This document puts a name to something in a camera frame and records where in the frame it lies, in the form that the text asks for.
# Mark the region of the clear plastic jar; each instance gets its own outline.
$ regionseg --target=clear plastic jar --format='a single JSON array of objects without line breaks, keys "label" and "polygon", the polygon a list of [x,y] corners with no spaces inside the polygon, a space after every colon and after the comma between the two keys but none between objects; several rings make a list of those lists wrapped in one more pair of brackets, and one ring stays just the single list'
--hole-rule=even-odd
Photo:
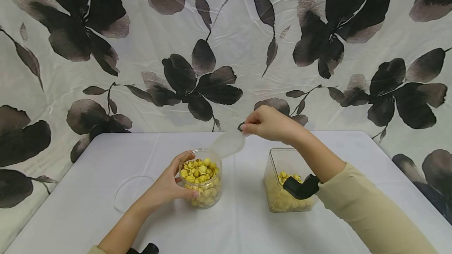
[{"label": "clear plastic jar", "polygon": [[286,176],[299,176],[304,180],[312,170],[306,164],[300,153],[293,148],[273,148],[268,155],[267,167],[264,174],[265,194],[268,209],[273,213],[310,211],[319,198],[316,195],[305,200],[297,200],[283,189],[284,172]]},{"label": "clear plastic jar", "polygon": [[[210,163],[215,163],[214,165],[218,169],[217,173],[212,176],[209,180],[206,180],[204,182],[200,183],[193,183],[188,181],[185,177],[182,177],[181,171],[184,170],[184,163],[188,164],[190,161],[198,161],[200,159],[203,162],[205,162],[205,159],[210,159]],[[208,148],[199,148],[196,150],[193,150],[192,153],[190,153],[187,158],[183,159],[179,163],[179,176],[182,179],[182,183],[185,186],[185,188],[188,189],[196,189],[199,191],[199,197],[189,200],[189,203],[195,207],[196,209],[208,209],[212,206],[214,206],[221,198],[221,172],[222,172],[222,165],[221,165],[221,159],[218,154],[211,149]]]}]

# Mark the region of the white table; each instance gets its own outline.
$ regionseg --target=white table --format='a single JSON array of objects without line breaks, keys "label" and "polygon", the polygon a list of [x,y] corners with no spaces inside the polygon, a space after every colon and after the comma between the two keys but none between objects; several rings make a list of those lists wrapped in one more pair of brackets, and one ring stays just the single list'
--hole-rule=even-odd
[{"label": "white table", "polygon": [[[113,198],[123,180],[157,179],[173,157],[208,147],[216,132],[102,134],[39,208],[6,254],[83,254],[98,244],[121,214]],[[422,230],[440,253],[450,254],[452,227],[368,135],[315,132],[331,150],[366,174]],[[262,176],[268,151],[285,147],[256,136],[223,160],[224,192],[207,210],[182,200],[161,207],[146,222],[134,248],[155,243],[162,254],[369,253],[351,228],[321,202],[311,212],[268,210]]]}]

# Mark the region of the black clip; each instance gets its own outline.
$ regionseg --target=black clip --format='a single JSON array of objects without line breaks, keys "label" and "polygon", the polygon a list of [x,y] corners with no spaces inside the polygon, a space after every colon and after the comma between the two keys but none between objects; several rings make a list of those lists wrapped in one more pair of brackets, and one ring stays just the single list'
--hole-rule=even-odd
[{"label": "black clip", "polygon": [[319,182],[319,178],[312,174],[309,174],[303,183],[297,182],[293,177],[288,177],[282,188],[298,200],[303,200],[319,191]]}]

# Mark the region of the stem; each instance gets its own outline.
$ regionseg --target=stem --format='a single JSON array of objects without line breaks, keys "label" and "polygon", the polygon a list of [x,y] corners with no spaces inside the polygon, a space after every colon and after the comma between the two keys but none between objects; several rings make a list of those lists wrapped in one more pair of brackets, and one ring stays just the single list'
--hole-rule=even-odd
[{"label": "stem", "polygon": [[226,5],[226,2],[227,2],[227,1],[228,1],[228,0],[226,0],[226,1],[221,5],[220,9],[218,10],[217,16],[215,17],[215,20],[214,20],[212,26],[211,26],[210,29],[209,29],[209,34],[208,34],[208,36],[207,36],[207,38],[206,38],[206,41],[209,39],[210,34],[212,33],[213,26],[214,26],[215,23],[217,22],[218,16],[220,15],[220,12],[221,12],[221,10],[223,9],[224,5]]}]

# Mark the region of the square plastic container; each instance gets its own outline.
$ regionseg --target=square plastic container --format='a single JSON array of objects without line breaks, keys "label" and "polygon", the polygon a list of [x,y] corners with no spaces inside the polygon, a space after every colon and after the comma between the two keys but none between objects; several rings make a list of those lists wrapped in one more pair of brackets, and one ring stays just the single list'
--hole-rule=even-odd
[{"label": "square plastic container", "polygon": [[288,191],[283,189],[283,185],[278,178],[281,172],[291,176],[298,174],[302,181],[309,174],[313,174],[297,150],[293,148],[271,149],[264,174],[268,209],[274,213],[312,210],[319,198],[313,195],[305,200],[295,199]]}]

